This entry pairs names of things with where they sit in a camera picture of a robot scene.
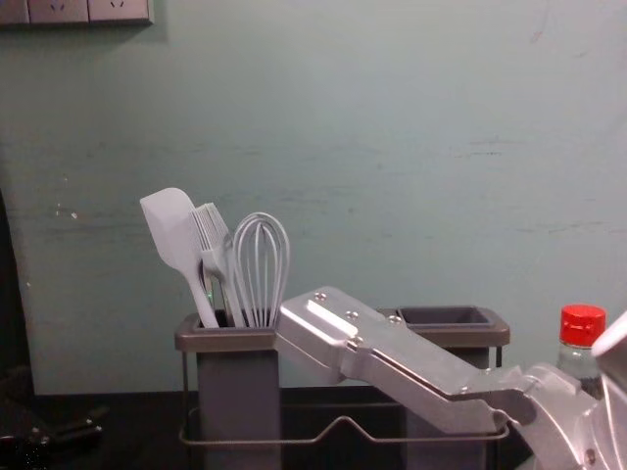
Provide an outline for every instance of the electrical outlet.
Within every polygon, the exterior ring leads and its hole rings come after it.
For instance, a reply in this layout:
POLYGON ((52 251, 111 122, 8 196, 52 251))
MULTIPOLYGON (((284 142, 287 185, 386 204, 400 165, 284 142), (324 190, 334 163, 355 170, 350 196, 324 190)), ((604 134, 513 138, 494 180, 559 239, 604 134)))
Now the electrical outlet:
POLYGON ((88 0, 89 20, 98 22, 152 22, 150 0, 88 0))
POLYGON ((87 0, 28 0, 33 24, 87 23, 87 0))
POLYGON ((26 0, 0 0, 0 25, 26 24, 28 22, 26 0))

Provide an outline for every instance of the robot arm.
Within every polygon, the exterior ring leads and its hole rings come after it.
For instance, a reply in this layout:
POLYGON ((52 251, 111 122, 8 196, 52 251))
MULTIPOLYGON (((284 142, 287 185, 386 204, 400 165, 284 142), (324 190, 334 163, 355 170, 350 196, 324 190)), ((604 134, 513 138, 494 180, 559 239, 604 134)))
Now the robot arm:
POLYGON ((330 287, 283 303, 275 347, 328 384, 365 381, 450 434, 497 433, 510 422, 547 470, 627 470, 627 449, 619 448, 627 443, 623 319, 596 350, 604 401, 547 364, 477 369, 412 333, 401 317, 330 287))

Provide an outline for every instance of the green wall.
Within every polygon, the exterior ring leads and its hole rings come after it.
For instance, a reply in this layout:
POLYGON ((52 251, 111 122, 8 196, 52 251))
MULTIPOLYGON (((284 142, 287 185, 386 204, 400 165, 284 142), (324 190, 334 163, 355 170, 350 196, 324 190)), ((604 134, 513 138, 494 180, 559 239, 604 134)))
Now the green wall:
POLYGON ((231 225, 277 215, 288 295, 491 307, 509 363, 554 359, 563 304, 627 306, 620 2, 157 7, 145 29, 0 34, 0 184, 39 393, 180 387, 193 303, 138 205, 168 186, 231 225))

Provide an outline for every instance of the utensil caddy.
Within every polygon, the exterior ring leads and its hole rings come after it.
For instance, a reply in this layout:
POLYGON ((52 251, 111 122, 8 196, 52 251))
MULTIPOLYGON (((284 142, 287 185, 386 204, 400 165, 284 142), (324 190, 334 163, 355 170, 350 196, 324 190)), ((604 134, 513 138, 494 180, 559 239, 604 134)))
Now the utensil caddy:
MULTIPOLYGON (((509 327, 489 309, 378 311, 400 315, 416 334, 476 367, 490 366, 490 350, 502 364, 509 327)), ((202 451, 204 470, 494 469, 499 442, 509 434, 505 428, 498 435, 445 435, 370 386, 281 389, 272 329, 202 328, 192 314, 174 339, 183 363, 179 437, 202 451), (193 410, 189 353, 196 354, 198 373, 193 410)))

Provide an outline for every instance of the plastic bottle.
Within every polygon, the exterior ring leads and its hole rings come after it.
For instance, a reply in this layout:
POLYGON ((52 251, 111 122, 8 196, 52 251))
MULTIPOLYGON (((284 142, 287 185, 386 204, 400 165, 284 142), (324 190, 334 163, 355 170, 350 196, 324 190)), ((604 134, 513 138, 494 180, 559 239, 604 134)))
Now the plastic bottle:
POLYGON ((557 368, 581 382, 597 400, 603 398, 601 372, 592 356, 592 344, 605 330, 605 311, 594 305, 566 305, 561 310, 557 368))

